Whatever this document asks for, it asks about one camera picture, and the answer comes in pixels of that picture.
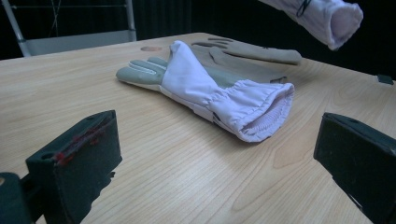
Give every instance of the white sleeve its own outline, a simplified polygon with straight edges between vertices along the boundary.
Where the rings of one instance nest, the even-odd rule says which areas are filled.
[[[294,96],[290,83],[241,79],[229,88],[220,88],[181,41],[171,45],[161,85],[162,93],[246,142],[272,136],[285,122]]]
[[[317,40],[335,50],[343,46],[361,26],[363,12],[358,4],[342,0],[311,0],[304,13],[304,0],[259,0],[286,12]]]

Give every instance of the table surface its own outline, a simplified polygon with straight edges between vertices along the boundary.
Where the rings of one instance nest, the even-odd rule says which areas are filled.
[[[296,93],[283,127],[249,144],[164,95],[115,77],[133,59],[167,59],[177,39],[209,36],[1,61],[0,172],[26,175],[24,160],[34,152],[81,119],[115,109],[123,161],[83,223],[370,223],[313,152],[324,112],[395,138],[396,85],[307,59],[256,62],[285,73]]]

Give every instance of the dark wall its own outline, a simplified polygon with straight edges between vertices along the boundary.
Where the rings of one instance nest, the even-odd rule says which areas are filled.
[[[396,4],[348,1],[363,10],[361,28],[338,51],[331,51],[284,12],[257,0],[194,1],[194,30],[251,44],[297,49],[305,58],[396,79]]]
[[[26,5],[26,1],[13,0]],[[50,0],[29,1],[50,5]],[[63,6],[76,1],[62,1]],[[284,12],[258,0],[134,0],[138,39],[205,32],[251,44],[279,49],[297,49],[305,58],[368,74],[396,79],[396,3],[389,0],[353,1],[364,13],[361,28],[338,51],[331,51]],[[79,5],[122,4],[123,0],[80,0]],[[122,8],[70,9],[59,14],[59,35],[78,35],[126,28]],[[51,8],[16,10],[27,38],[55,36],[50,30]],[[0,60],[21,57],[3,8],[0,9]]]

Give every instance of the leather glove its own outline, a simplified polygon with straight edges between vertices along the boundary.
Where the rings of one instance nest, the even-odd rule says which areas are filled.
[[[300,63],[302,57],[294,49],[269,49],[228,38],[208,38],[207,41],[191,43],[205,47],[218,47],[224,53],[248,59],[256,59],[271,63]]]
[[[117,72],[117,78],[160,91],[247,142],[266,139],[284,123],[294,94],[292,84],[241,79],[223,89],[186,44],[176,41],[170,49],[166,68],[154,61],[132,61]]]
[[[342,0],[259,0],[286,12],[329,49],[341,48],[361,26],[363,12],[358,4]]]
[[[210,76],[211,71],[208,68],[237,74],[259,83],[285,83],[287,78],[281,72],[223,53],[218,47],[208,48],[194,45],[191,46],[191,50]]]

